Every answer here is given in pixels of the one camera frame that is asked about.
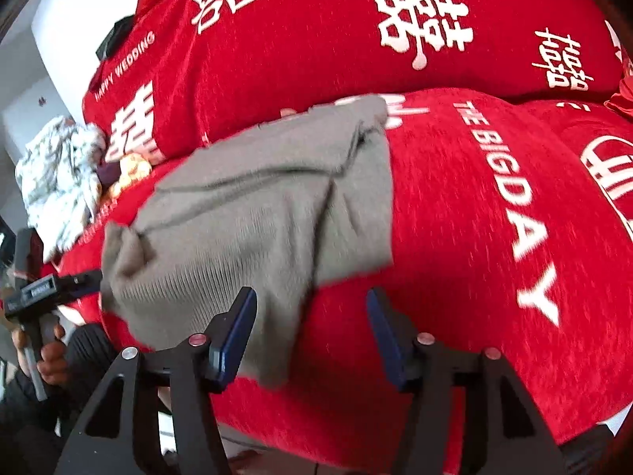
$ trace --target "crumpled white fabric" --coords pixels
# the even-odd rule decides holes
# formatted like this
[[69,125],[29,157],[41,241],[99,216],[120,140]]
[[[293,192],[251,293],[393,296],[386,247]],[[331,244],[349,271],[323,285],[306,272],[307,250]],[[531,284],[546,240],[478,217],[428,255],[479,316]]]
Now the crumpled white fabric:
[[44,262],[72,248],[94,222],[101,184],[96,169],[106,150],[96,125],[77,125],[64,116],[50,120],[27,144],[15,168],[28,213],[28,226],[44,243]]

